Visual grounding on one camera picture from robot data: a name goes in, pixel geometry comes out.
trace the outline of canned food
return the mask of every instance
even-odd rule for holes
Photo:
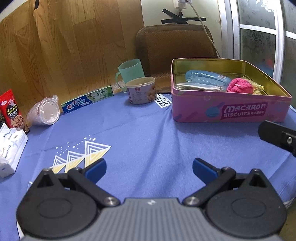
[[[155,78],[142,77],[126,83],[129,102],[132,104],[146,104],[157,97]]]

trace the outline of yellow triangle pattern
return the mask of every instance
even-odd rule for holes
[[[60,170],[62,170],[66,166],[66,163],[56,165],[52,167],[53,173],[57,174]]]
[[[66,163],[66,169],[65,169],[65,173],[67,173],[70,169],[74,168],[74,167],[77,167],[79,165],[79,163],[82,162],[82,160],[84,159],[84,157],[80,157],[80,158],[77,158],[73,161],[69,161]]]
[[[84,168],[88,167],[89,165],[93,164],[95,161],[102,158],[107,153],[107,151],[109,151],[109,149],[110,147],[97,152],[93,152],[92,154],[88,154],[84,160]]]

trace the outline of white tissue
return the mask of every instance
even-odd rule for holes
[[[15,173],[28,137],[19,128],[9,129],[4,123],[0,129],[0,177]]]

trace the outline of pink tin box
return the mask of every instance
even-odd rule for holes
[[[186,82],[185,73],[191,69],[251,79],[264,86],[268,95],[176,89],[174,85]],[[171,81],[173,118],[178,122],[282,122],[292,99],[271,77],[242,60],[174,59]]]

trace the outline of frosted glass window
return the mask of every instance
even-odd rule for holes
[[[276,29],[272,0],[237,0],[240,24]]]
[[[296,108],[296,40],[286,37],[281,85],[292,95],[291,105]]]
[[[241,29],[241,59],[273,76],[276,36],[273,34]]]
[[[285,30],[296,34],[296,6],[289,0],[281,0]]]

